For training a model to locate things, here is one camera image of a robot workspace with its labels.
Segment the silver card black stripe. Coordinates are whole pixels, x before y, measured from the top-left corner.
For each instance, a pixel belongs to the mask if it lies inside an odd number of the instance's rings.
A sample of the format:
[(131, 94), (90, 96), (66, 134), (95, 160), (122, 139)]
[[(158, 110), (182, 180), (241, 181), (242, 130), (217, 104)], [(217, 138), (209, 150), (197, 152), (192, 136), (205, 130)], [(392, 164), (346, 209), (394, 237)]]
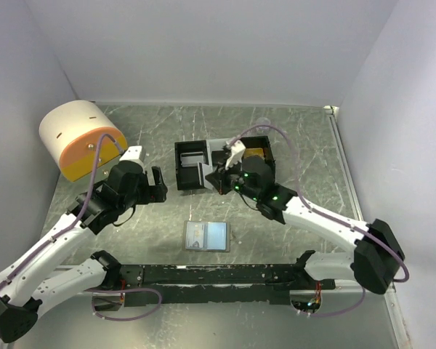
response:
[(206, 176), (210, 175), (214, 171), (213, 166), (210, 166), (203, 162), (198, 162), (197, 167), (198, 167), (199, 183), (201, 187), (206, 188), (208, 190), (213, 190), (214, 186), (206, 179)]

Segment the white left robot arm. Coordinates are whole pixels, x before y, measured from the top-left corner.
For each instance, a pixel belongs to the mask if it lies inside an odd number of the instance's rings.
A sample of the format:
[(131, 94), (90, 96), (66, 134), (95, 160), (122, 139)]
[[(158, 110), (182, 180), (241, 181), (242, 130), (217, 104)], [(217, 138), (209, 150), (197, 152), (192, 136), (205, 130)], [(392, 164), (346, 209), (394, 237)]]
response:
[(48, 310), (86, 290), (121, 291), (121, 264), (106, 251), (58, 275), (50, 273), (82, 242), (139, 205), (163, 203), (166, 187), (160, 167), (148, 182), (140, 162), (120, 161), (99, 182), (90, 180), (54, 227), (22, 257), (0, 272), (0, 340), (11, 343), (31, 330)]

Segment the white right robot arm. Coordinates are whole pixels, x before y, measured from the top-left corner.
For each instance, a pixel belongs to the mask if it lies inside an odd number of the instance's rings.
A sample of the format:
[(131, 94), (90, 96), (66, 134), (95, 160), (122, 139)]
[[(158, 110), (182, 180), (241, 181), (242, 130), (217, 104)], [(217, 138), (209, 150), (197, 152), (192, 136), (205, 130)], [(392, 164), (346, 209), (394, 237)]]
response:
[(265, 218), (316, 233), (342, 249), (338, 257), (310, 253), (294, 271), (295, 284), (302, 289), (324, 279), (339, 279), (384, 294), (404, 266), (403, 250), (385, 221), (347, 218), (308, 201), (301, 193), (276, 183), (274, 171), (258, 156), (229, 169), (219, 164), (205, 179), (221, 195), (234, 191), (253, 200)]

